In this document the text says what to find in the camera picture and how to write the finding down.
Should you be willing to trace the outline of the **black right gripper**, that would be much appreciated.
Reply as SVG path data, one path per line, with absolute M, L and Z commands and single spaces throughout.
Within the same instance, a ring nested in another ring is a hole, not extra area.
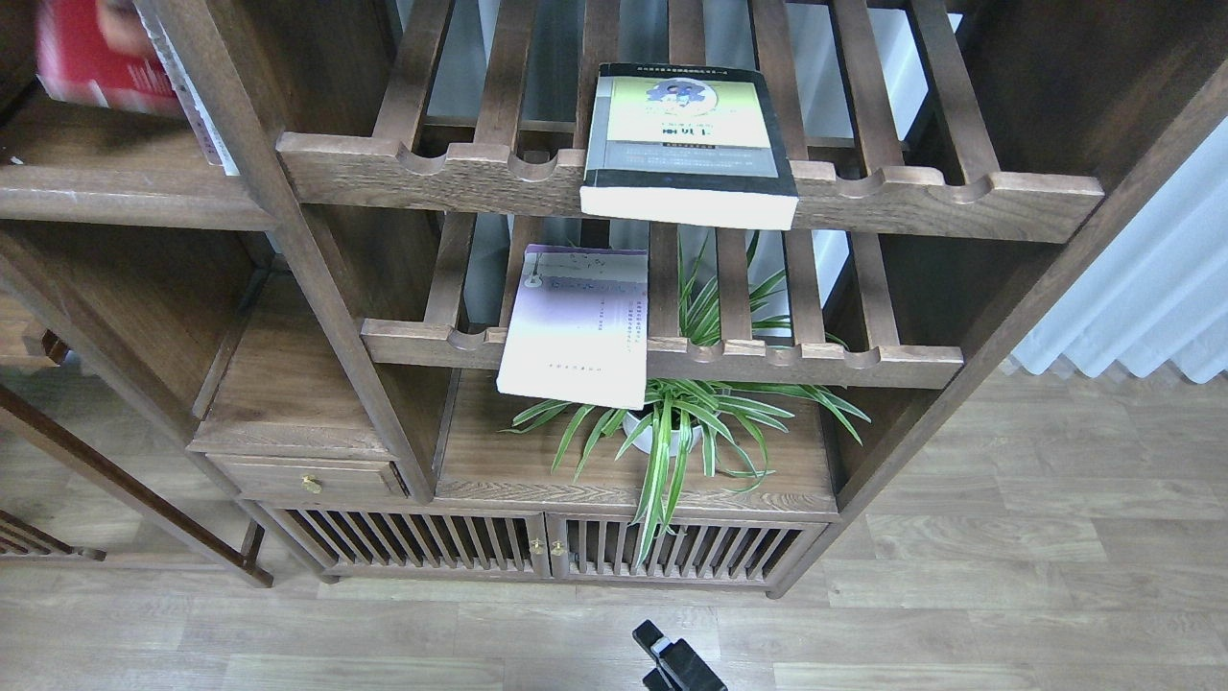
M 642 677 L 650 691 L 727 690 L 723 679 L 686 639 L 670 639 L 650 620 L 632 630 L 632 639 L 652 657 L 655 668 Z

